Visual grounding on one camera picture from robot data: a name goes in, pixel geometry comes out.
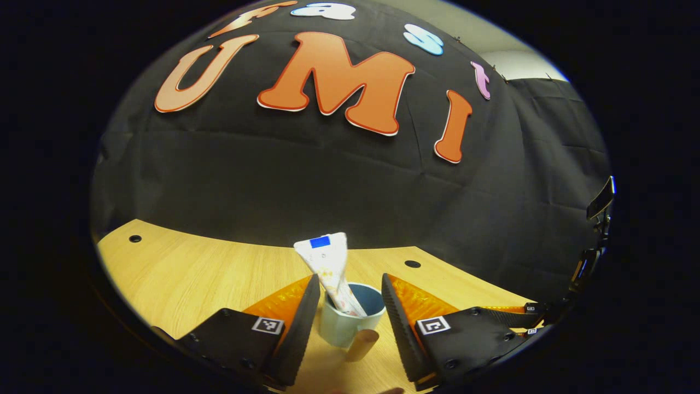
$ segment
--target orange letter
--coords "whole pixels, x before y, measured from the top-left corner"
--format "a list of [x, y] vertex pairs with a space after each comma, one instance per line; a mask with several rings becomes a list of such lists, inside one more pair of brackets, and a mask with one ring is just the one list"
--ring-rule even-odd
[[178, 85], [190, 69], [192, 64], [203, 54], [209, 52], [214, 46], [208, 45], [184, 55], [180, 62], [175, 66], [175, 69], [170, 73], [168, 78], [163, 82], [158, 94], [155, 96], [155, 108], [159, 112], [173, 112], [185, 109], [194, 104], [204, 96], [218, 77], [223, 72], [228, 62], [236, 55], [242, 46], [251, 43], [258, 39], [257, 34], [230, 39], [221, 44], [221, 52], [219, 52], [209, 66], [204, 70], [194, 85], [187, 89], [180, 90]]
[[262, 18], [263, 16], [269, 15], [274, 11], [277, 11], [279, 7], [293, 6], [296, 3], [296, 1], [285, 1], [283, 3], [270, 4], [269, 6], [260, 7], [255, 10], [248, 11], [247, 13], [242, 13], [238, 18], [236, 18], [236, 20], [224, 26], [223, 29], [219, 30], [218, 32], [212, 34], [207, 38], [210, 39], [211, 37], [216, 37], [219, 34], [224, 34], [230, 32], [231, 30], [236, 30], [239, 27], [243, 27], [249, 24], [251, 22], [251, 19], [253, 18]]
[[303, 32], [291, 60], [271, 89], [258, 95], [265, 108], [301, 111], [309, 104], [302, 89], [314, 73], [318, 108], [331, 115], [353, 93], [363, 88], [357, 104], [345, 111], [355, 126], [383, 135], [398, 133], [396, 108], [403, 83], [416, 68], [393, 53], [380, 52], [353, 66], [343, 39], [332, 34]]
[[467, 117], [472, 114], [472, 106], [454, 90], [447, 91], [447, 98], [449, 99], [447, 123], [444, 125], [442, 138], [435, 143], [435, 154], [450, 163], [457, 164], [462, 160], [462, 136], [467, 126]]

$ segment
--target black fabric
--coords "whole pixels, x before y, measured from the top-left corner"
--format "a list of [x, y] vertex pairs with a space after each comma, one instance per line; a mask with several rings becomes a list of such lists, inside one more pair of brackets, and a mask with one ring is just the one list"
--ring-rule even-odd
[[[569, 83], [506, 84], [488, 63], [447, 33], [394, 8], [345, 1], [349, 21], [298, 18], [279, 8], [206, 40], [235, 11], [180, 42], [134, 82], [101, 139], [94, 172], [92, 225], [99, 237], [137, 218], [201, 236], [290, 247], [344, 231], [350, 248], [417, 245], [480, 278], [536, 301], [566, 291], [580, 251], [594, 245], [585, 207], [610, 175], [600, 132]], [[434, 56], [403, 38], [416, 24], [444, 41]], [[295, 34], [345, 40], [356, 64], [380, 51], [409, 60], [396, 118], [385, 137], [352, 126], [344, 110], [299, 112], [256, 103], [274, 85], [298, 44]], [[155, 95], [186, 53], [245, 34], [214, 87], [191, 107], [157, 112]], [[189, 86], [216, 55], [186, 74]], [[491, 100], [479, 93], [470, 61], [486, 68]], [[446, 90], [471, 103], [463, 159], [433, 153], [449, 111]]]

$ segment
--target mug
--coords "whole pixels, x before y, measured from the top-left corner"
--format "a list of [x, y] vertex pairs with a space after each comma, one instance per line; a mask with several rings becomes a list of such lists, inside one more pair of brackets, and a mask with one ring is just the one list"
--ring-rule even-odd
[[323, 310], [321, 310], [321, 338], [340, 348], [352, 345], [358, 331], [373, 330], [386, 312], [382, 293], [379, 290], [362, 283], [350, 282], [348, 284], [367, 316], [361, 318], [338, 311], [327, 292], [325, 302], [323, 302]]

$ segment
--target letter m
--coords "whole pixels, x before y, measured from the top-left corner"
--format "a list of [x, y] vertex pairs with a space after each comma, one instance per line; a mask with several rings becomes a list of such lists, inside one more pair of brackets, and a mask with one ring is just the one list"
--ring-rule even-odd
[[360, 99], [345, 111], [345, 118], [379, 134], [398, 133], [396, 109], [406, 78], [416, 71], [413, 64], [393, 53], [380, 52], [353, 66], [341, 37], [303, 32], [295, 38], [299, 48], [274, 86], [260, 92], [258, 104], [301, 111], [309, 105], [309, 96], [302, 90], [313, 72], [322, 114], [331, 115], [362, 88]]

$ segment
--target wooden table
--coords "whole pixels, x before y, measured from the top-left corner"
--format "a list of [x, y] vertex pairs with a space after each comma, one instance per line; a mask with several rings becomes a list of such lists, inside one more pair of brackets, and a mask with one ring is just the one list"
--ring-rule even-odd
[[[141, 236], [133, 243], [129, 238]], [[147, 325], [181, 338], [221, 308], [238, 311], [311, 274], [291, 247], [251, 245], [164, 229], [135, 219], [98, 244], [115, 287]], [[410, 268], [404, 261], [421, 263]], [[382, 274], [406, 280], [461, 309], [521, 306], [530, 300], [455, 268], [417, 247], [348, 251], [347, 279], [380, 290]], [[392, 387], [415, 393], [406, 377], [389, 317], [381, 318], [380, 337], [359, 362], [344, 362], [345, 350], [319, 336], [324, 293], [311, 329], [304, 360], [287, 393], [377, 394]]]

